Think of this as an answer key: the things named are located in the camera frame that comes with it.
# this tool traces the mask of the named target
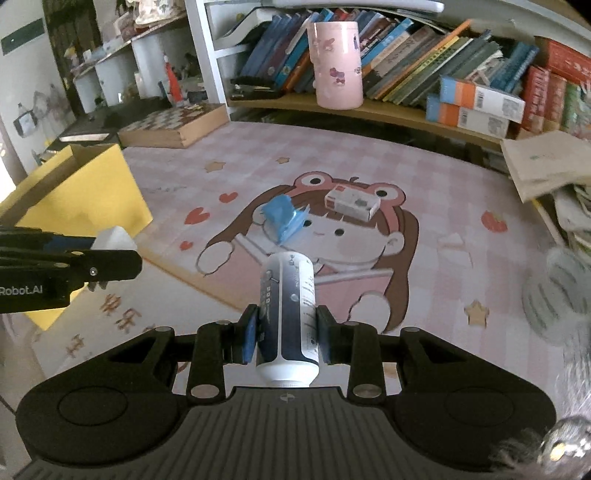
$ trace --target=pink rug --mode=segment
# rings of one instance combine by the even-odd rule
[[[500,174],[386,141],[242,122],[187,150],[125,158],[154,215],[142,253],[229,306],[258,303],[261,261],[281,251],[261,206],[286,193],[311,214],[285,248],[314,262],[317,302],[338,320],[421,327],[546,391],[562,366],[521,307],[550,239]],[[370,223],[325,210],[336,183],[380,196]]]

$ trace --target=pink cylindrical container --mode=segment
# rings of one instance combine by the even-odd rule
[[[316,101],[331,110],[363,104],[357,22],[318,22],[308,26]]]

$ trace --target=white wall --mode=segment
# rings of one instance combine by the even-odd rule
[[[44,17],[41,0],[8,0],[0,6],[0,38]],[[46,142],[54,140],[67,123],[56,122],[50,115],[40,122],[36,132],[30,137],[21,138],[13,121],[18,117],[19,103],[28,109],[32,108],[35,91],[49,94],[52,83],[65,95],[47,27],[46,33],[41,37],[0,56],[0,117],[4,120],[8,136],[27,173],[37,167],[31,150],[43,152]]]

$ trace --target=blue plastic bag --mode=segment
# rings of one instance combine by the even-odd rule
[[[262,212],[277,234],[277,244],[282,245],[289,237],[304,226],[310,206],[296,210],[291,197],[279,195],[263,205]]]

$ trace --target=yellow box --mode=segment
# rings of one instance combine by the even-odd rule
[[[136,236],[152,214],[119,145],[70,145],[34,170],[0,204],[0,225],[96,236],[121,226]],[[73,292],[72,299],[78,294]],[[28,312],[47,330],[63,309]]]

